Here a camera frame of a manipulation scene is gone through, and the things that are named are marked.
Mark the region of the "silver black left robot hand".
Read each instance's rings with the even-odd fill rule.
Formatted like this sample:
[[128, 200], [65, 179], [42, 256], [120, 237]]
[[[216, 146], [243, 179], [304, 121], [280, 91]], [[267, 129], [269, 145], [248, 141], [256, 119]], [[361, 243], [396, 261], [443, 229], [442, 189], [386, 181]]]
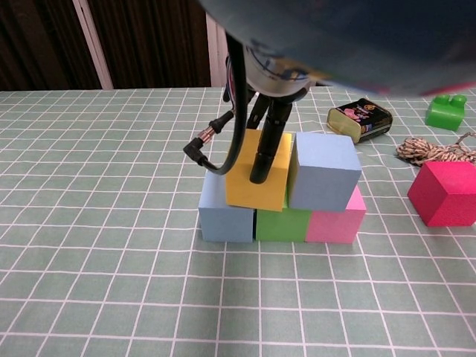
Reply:
[[246, 127], [256, 129], [264, 120], [250, 182], [266, 181], [292, 104], [309, 91], [312, 81], [307, 73], [282, 58], [267, 57], [249, 47], [243, 48], [247, 80], [247, 101], [257, 94]]

